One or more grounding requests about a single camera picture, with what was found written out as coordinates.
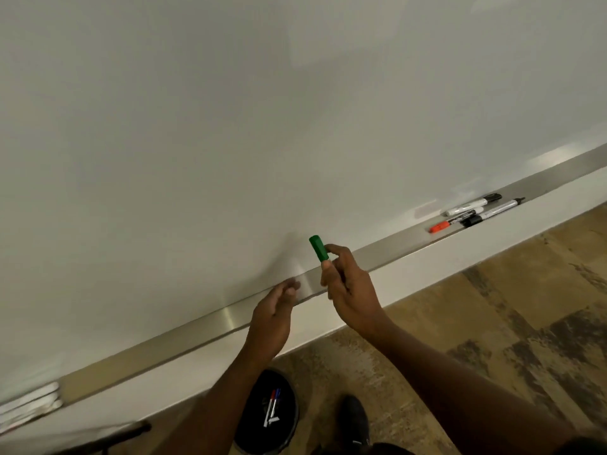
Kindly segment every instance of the black marker cap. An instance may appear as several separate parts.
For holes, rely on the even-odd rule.
[[[481,223],[481,222],[482,222],[482,218],[480,215],[473,215],[472,217],[468,217],[467,219],[462,220],[461,224],[464,227],[468,228],[468,227],[471,227],[471,226],[476,225],[477,223]]]
[[[492,203],[498,199],[501,199],[501,195],[499,193],[491,193],[490,195],[484,197],[484,199],[486,199],[488,203]]]

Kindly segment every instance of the white baseboard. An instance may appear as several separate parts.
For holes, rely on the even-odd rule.
[[[448,239],[427,246],[371,273],[382,305],[389,305],[449,275],[487,259],[607,201],[607,168],[567,183]],[[291,336],[283,354],[344,324],[318,295],[294,308]],[[55,450],[70,441],[101,437],[210,388],[244,343],[247,329],[235,332],[50,414],[0,438],[0,452]]]

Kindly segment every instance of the hand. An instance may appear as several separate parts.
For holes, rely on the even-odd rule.
[[[289,338],[291,310],[297,300],[295,292],[301,284],[288,279],[270,290],[253,311],[243,352],[263,367],[274,359]]]
[[[362,270],[347,247],[327,244],[325,249],[338,256],[321,264],[321,285],[328,287],[329,299],[345,323],[367,337],[391,321],[379,304],[371,276]]]

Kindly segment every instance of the person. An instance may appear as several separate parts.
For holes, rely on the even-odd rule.
[[[602,442],[580,436],[567,422],[397,327],[384,313],[368,272],[356,264],[352,253],[334,244],[325,247],[338,258],[322,262],[321,284],[327,287],[340,318],[394,364],[462,454],[607,454]],[[281,282],[258,304],[239,355],[157,455],[228,453],[255,381],[289,336],[298,289],[293,279]],[[410,453],[391,444],[372,445],[367,416],[353,396],[341,403],[338,427],[344,439],[342,452]]]

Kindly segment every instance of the person's right hand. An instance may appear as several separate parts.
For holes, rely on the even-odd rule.
[[[366,337],[390,324],[377,300],[371,276],[362,270],[347,247],[327,244],[325,249],[338,256],[321,263],[321,285],[327,287],[339,317]]]

